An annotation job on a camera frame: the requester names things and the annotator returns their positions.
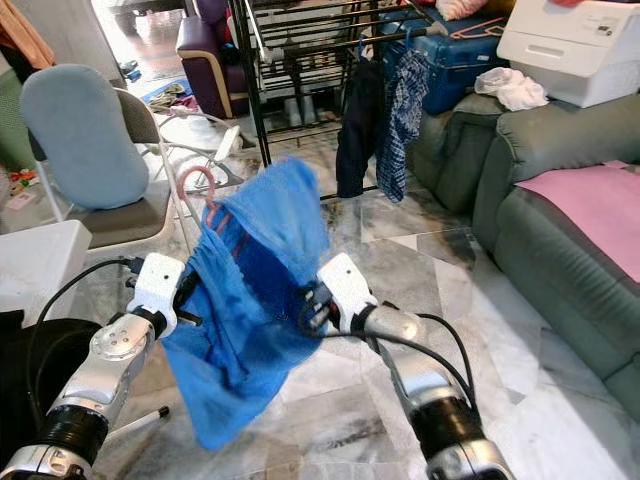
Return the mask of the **navy blue garment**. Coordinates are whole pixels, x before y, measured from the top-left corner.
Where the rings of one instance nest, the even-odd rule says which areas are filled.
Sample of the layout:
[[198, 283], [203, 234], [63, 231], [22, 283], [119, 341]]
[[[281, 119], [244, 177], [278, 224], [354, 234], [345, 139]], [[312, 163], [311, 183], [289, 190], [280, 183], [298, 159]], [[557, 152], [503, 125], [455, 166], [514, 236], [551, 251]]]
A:
[[369, 159], [378, 151], [385, 129], [385, 81], [379, 61], [360, 60], [347, 84], [346, 109], [335, 154], [335, 182], [339, 198], [364, 192]]

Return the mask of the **pink striped pillow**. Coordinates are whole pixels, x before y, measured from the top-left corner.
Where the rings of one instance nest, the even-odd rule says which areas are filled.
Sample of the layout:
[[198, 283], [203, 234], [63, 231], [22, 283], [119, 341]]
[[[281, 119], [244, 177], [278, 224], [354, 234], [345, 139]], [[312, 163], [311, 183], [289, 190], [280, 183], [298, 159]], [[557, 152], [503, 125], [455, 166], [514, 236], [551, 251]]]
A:
[[434, 0], [435, 9], [444, 20], [460, 20], [479, 13], [489, 0]]

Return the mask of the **blue checked garment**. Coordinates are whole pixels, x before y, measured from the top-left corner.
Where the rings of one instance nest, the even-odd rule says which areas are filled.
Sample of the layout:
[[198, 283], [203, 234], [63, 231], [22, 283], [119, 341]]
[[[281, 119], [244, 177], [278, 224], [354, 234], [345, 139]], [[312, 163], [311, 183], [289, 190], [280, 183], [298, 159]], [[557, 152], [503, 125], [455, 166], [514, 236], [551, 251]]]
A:
[[404, 198], [408, 168], [407, 151], [419, 137], [422, 101], [429, 91], [430, 65], [417, 50], [407, 50], [387, 78], [385, 105], [387, 128], [378, 152], [376, 179], [381, 192], [393, 204]]

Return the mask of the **pink clothes hanger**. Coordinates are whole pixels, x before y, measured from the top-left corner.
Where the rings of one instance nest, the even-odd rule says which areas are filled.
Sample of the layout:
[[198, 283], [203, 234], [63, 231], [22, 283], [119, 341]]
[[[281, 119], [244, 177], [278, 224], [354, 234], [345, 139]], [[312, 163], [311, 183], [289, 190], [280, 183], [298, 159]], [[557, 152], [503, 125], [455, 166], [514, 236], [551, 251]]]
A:
[[462, 29], [457, 29], [449, 33], [451, 38], [485, 38], [485, 37], [500, 37], [506, 29], [506, 17], [497, 17], [484, 22], [477, 23], [475, 26], [470, 26]]
[[[202, 207], [197, 207], [197, 204], [189, 197], [187, 189], [184, 188], [184, 183], [191, 175], [197, 175], [197, 177], [209, 180], [209, 191], [204, 197], [204, 206]], [[218, 186], [216, 186], [215, 175], [209, 166], [189, 166], [178, 175], [177, 184], [177, 196], [183, 202], [183, 205], [187, 206], [189, 214], [192, 216], [193, 227], [196, 229], [196, 238], [204, 236], [205, 227], [212, 228], [218, 236], [225, 236], [232, 214], [227, 209], [225, 198], [215, 198], [214, 193], [212, 193], [218, 189]]]

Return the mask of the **crumpled white cloth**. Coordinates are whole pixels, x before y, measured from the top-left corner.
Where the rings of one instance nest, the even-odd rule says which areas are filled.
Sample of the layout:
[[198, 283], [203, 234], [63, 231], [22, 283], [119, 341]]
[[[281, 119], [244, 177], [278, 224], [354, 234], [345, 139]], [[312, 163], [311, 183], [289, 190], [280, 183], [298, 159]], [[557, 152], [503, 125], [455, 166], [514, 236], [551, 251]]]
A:
[[475, 79], [476, 93], [494, 96], [509, 111], [521, 111], [548, 105], [547, 91], [535, 79], [520, 70], [498, 67]]

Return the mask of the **black garment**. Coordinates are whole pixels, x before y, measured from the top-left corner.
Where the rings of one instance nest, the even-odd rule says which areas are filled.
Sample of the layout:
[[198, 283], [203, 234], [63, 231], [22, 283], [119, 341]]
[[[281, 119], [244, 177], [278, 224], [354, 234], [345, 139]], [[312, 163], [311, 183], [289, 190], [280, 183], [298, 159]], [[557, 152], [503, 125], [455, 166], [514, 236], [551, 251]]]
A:
[[99, 329], [97, 323], [73, 317], [23, 328], [17, 311], [1, 315], [1, 462], [35, 439], [37, 420], [86, 360]]

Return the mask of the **grey white folding chair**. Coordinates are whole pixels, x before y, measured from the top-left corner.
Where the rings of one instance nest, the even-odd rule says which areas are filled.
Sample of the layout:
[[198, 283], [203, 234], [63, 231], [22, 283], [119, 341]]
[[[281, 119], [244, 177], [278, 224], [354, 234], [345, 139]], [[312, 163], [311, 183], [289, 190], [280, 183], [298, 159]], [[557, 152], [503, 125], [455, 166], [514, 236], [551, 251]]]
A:
[[77, 220], [91, 234], [91, 250], [120, 250], [127, 244], [164, 242], [180, 232], [180, 207], [173, 195], [169, 166], [159, 147], [160, 131], [148, 106], [120, 88], [111, 88], [122, 110], [128, 140], [137, 147], [151, 179], [140, 201], [109, 210], [90, 210], [73, 204], [59, 191], [47, 169], [49, 161], [35, 137], [29, 138], [37, 160], [38, 178], [56, 220]]

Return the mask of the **white plastic storage box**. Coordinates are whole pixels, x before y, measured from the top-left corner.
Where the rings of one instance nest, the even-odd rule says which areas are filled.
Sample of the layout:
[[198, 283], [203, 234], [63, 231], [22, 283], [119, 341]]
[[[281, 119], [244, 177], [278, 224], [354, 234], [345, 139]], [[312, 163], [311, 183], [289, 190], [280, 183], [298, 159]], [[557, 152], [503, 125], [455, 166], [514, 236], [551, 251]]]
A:
[[640, 0], [517, 0], [499, 58], [579, 108], [640, 91]]

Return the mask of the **black metal drying rack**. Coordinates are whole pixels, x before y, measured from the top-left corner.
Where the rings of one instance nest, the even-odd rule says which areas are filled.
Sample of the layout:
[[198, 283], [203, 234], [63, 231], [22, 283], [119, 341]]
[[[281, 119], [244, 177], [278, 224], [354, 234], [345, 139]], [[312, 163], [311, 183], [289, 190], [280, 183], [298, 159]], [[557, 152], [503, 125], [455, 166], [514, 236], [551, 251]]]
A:
[[[285, 132], [338, 122], [358, 61], [358, 37], [390, 42], [381, 13], [421, 12], [431, 0], [229, 0], [230, 33], [239, 51], [256, 143], [271, 164], [271, 143]], [[333, 118], [319, 113], [329, 93]]]

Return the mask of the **light blue cushion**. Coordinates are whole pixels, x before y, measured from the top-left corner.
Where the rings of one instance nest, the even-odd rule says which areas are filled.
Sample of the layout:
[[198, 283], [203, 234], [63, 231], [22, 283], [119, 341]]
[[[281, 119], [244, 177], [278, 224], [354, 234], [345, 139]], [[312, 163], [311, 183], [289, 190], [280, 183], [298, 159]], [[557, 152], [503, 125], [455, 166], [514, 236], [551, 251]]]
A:
[[129, 137], [118, 93], [97, 70], [60, 64], [23, 83], [20, 114], [46, 172], [72, 204], [118, 209], [145, 196], [148, 169]]

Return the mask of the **blue plastic storage box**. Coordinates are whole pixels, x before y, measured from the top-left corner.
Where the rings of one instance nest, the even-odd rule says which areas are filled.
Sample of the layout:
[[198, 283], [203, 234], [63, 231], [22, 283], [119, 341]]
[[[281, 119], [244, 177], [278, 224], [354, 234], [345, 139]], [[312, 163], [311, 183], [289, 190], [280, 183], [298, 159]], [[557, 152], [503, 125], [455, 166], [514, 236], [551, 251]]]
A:
[[411, 27], [411, 49], [420, 51], [430, 65], [429, 91], [422, 109], [431, 115], [451, 110], [474, 87], [477, 76], [493, 68], [507, 67], [508, 61], [497, 55], [500, 37], [451, 38], [449, 33], [497, 17], [503, 15], [477, 13], [460, 20], [444, 20], [434, 6], [425, 6], [421, 12], [404, 9], [381, 13], [376, 32], [393, 37], [381, 45], [385, 81], [406, 52], [402, 44], [404, 27]]

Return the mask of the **blue towel cloth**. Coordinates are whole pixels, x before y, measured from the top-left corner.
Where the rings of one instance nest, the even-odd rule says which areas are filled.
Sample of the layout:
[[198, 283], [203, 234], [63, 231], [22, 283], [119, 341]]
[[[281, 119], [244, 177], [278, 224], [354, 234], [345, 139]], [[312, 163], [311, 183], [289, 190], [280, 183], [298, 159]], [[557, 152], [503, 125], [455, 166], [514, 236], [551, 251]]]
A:
[[330, 252], [314, 172], [285, 157], [225, 197], [225, 236], [204, 228], [186, 264], [201, 284], [163, 339], [196, 442], [218, 451], [265, 411], [289, 371], [319, 347], [300, 325], [303, 289]]

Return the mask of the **pink sofa cover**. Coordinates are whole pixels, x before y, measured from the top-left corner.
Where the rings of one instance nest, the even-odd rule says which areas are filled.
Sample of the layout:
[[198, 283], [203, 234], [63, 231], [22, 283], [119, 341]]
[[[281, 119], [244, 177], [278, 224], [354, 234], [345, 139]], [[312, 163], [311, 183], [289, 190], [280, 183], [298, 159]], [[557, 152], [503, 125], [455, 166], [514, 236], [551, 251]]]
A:
[[640, 166], [608, 161], [549, 170], [518, 186], [556, 205], [609, 260], [640, 283]]

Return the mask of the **grey green sofa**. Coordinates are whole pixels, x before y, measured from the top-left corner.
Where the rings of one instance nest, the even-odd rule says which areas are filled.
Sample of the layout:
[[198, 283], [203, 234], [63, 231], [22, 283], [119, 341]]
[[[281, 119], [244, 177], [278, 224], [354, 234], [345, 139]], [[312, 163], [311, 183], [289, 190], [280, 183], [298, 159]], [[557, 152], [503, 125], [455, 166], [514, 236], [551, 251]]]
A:
[[623, 410], [640, 420], [640, 283], [552, 202], [518, 186], [549, 170], [640, 166], [640, 93], [509, 111], [472, 95], [421, 120], [417, 182], [466, 215], [477, 242]]

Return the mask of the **white folding table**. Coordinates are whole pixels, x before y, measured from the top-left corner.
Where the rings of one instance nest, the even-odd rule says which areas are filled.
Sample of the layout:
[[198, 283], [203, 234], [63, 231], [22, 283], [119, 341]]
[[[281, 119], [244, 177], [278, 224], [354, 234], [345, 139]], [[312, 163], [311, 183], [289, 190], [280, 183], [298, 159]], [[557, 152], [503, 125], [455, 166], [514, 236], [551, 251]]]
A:
[[0, 236], [1, 311], [20, 310], [35, 324], [52, 294], [84, 269], [91, 234], [69, 219]]

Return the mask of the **white tubular floor frame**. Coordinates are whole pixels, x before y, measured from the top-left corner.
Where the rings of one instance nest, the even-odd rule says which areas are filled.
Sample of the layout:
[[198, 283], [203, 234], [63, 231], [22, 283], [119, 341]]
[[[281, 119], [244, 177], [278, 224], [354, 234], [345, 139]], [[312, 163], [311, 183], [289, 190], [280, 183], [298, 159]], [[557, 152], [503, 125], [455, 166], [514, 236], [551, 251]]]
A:
[[[175, 192], [180, 195], [188, 195], [188, 193], [209, 193], [214, 191], [216, 187], [223, 186], [237, 186], [242, 183], [243, 179], [239, 177], [232, 169], [227, 165], [227, 160], [233, 154], [237, 154], [241, 150], [243, 138], [241, 134], [241, 128], [238, 125], [233, 125], [218, 118], [218, 116], [201, 113], [188, 108], [169, 108], [164, 111], [156, 111], [155, 115], [163, 116], [163, 119], [157, 120], [156, 127], [157, 132], [160, 133], [159, 143], [157, 143], [156, 151], [159, 152], [161, 160], [163, 160], [165, 173], [168, 174], [170, 183], [175, 189]], [[169, 141], [163, 134], [163, 127], [166, 123], [172, 122], [174, 119], [186, 119], [188, 116], [198, 116], [198, 118], [204, 118], [207, 122], [211, 122], [215, 127], [221, 128], [219, 134], [219, 145], [215, 148], [202, 148], [186, 143], [177, 143]], [[192, 164], [188, 166], [182, 166], [182, 163], [178, 163], [173, 159], [173, 154], [178, 150], [186, 150], [197, 154], [204, 159], [204, 164]], [[192, 166], [204, 166], [207, 170], [207, 174], [204, 180], [180, 180], [179, 175], [186, 170], [191, 169]]]

